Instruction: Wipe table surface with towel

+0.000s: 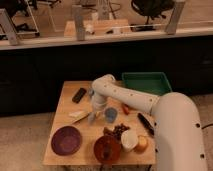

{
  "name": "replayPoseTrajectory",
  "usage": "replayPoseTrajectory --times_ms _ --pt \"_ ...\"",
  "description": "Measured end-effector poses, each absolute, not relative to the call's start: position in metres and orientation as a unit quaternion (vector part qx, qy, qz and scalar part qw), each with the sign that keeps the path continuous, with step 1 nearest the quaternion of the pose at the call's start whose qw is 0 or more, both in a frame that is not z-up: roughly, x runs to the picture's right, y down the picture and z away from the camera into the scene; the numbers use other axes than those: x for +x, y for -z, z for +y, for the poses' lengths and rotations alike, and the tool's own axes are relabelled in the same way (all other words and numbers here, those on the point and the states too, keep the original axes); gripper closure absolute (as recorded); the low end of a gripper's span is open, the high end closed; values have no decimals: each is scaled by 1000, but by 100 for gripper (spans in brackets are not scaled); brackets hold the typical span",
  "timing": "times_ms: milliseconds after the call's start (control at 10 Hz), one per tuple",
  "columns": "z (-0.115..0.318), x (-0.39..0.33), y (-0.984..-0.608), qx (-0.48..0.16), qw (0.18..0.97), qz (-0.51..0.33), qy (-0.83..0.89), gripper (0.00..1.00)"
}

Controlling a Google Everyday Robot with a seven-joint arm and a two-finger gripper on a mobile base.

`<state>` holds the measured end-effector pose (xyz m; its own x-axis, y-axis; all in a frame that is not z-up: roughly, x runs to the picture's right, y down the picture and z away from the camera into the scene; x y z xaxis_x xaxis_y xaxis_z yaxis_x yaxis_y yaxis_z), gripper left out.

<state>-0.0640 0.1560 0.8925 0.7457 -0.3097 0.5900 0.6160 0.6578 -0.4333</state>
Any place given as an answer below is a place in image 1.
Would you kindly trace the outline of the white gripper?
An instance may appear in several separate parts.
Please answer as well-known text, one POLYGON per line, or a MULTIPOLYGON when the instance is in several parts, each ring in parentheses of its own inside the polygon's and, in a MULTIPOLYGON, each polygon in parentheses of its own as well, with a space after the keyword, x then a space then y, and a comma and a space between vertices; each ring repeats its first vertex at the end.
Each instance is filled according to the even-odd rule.
MULTIPOLYGON (((107 105, 107 98, 105 96, 94 94, 91 100, 92 107, 94 110, 99 111, 98 117, 103 115, 103 110, 107 105)), ((88 115, 88 123, 92 123, 96 118, 95 112, 90 112, 88 115)))

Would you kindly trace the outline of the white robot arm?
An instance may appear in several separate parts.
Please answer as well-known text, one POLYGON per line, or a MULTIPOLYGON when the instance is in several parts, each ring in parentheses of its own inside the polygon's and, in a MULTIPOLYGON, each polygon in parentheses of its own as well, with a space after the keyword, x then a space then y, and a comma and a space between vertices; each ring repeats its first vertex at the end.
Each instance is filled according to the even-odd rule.
POLYGON ((92 107, 102 110, 111 97, 155 118, 156 171, 208 171, 200 116, 195 103, 178 92, 162 96, 116 84, 113 75, 95 79, 92 107))

